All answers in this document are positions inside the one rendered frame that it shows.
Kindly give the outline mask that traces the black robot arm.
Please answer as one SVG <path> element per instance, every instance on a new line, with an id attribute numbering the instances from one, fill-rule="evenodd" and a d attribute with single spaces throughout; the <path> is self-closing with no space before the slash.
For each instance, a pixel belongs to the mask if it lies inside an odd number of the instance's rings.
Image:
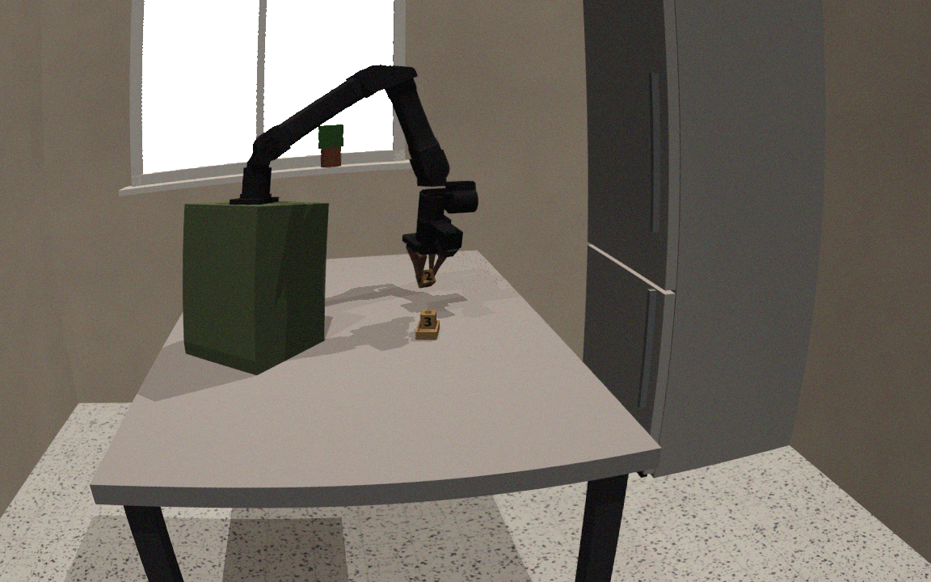
<path id="1" fill-rule="evenodd" d="M 355 76 L 353 74 L 346 78 L 347 81 L 341 82 L 339 87 L 318 97 L 284 122 L 272 126 L 268 132 L 263 132 L 255 139 L 252 146 L 254 153 L 249 156 L 246 168 L 243 168 L 241 199 L 230 199 L 230 204 L 268 204 L 280 201 L 279 196 L 270 194 L 270 161 L 287 154 L 301 137 L 320 128 L 322 123 L 352 104 L 385 90 L 409 145 L 409 161 L 417 177 L 417 187 L 444 187 L 422 189 L 419 192 L 418 214 L 433 218 L 433 221 L 418 218 L 416 240 L 424 246 L 435 243 L 437 251 L 444 257 L 455 255 L 461 248 L 463 232 L 451 224 L 444 211 L 475 213 L 479 196 L 474 181 L 446 182 L 449 162 L 430 129 L 428 116 L 425 115 L 413 79 L 416 77 L 416 70 L 411 67 L 372 64 L 367 69 L 356 71 Z M 443 220 L 436 220 L 443 215 Z"/>

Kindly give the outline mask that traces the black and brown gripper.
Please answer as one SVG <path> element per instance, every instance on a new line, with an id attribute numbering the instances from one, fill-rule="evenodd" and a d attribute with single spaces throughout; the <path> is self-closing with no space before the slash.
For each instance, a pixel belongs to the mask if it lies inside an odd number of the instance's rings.
<path id="1" fill-rule="evenodd" d="M 426 263 L 426 260 L 429 258 L 429 269 L 433 270 L 433 273 L 437 273 L 437 269 L 442 266 L 442 263 L 446 260 L 447 257 L 440 255 L 437 251 L 436 244 L 426 244 L 424 246 L 416 240 L 416 233 L 413 234 L 403 234 L 402 241 L 407 244 L 406 249 L 409 251 L 409 256 L 411 257 L 411 262 L 414 265 L 416 272 L 416 279 L 421 280 L 423 275 L 423 269 Z M 437 261 L 435 264 L 435 257 L 437 254 Z M 417 260 L 416 260 L 417 259 Z M 418 261 L 418 263 L 417 263 Z M 419 270 L 418 270 L 419 268 Z"/>

